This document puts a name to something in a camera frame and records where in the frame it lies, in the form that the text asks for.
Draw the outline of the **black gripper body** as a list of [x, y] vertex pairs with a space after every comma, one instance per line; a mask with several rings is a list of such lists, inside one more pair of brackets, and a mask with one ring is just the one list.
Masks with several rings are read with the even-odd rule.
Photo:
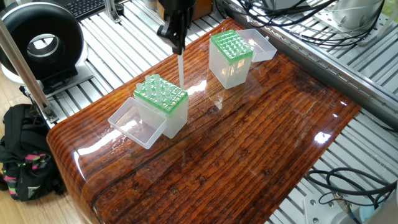
[[159, 3], [164, 8], [166, 14], [187, 12], [195, 6], [195, 0], [159, 0]]

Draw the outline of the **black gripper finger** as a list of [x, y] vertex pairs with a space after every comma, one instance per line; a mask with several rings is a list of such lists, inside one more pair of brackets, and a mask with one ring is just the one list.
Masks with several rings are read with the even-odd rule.
[[178, 47], [177, 53], [182, 54], [185, 48], [185, 38], [187, 35], [187, 29], [189, 27], [190, 9], [186, 8], [178, 12], [177, 14], [177, 34], [178, 34]]
[[164, 24], [158, 28], [157, 35], [172, 48], [173, 53], [178, 53], [178, 35], [166, 10], [164, 10], [163, 18]]

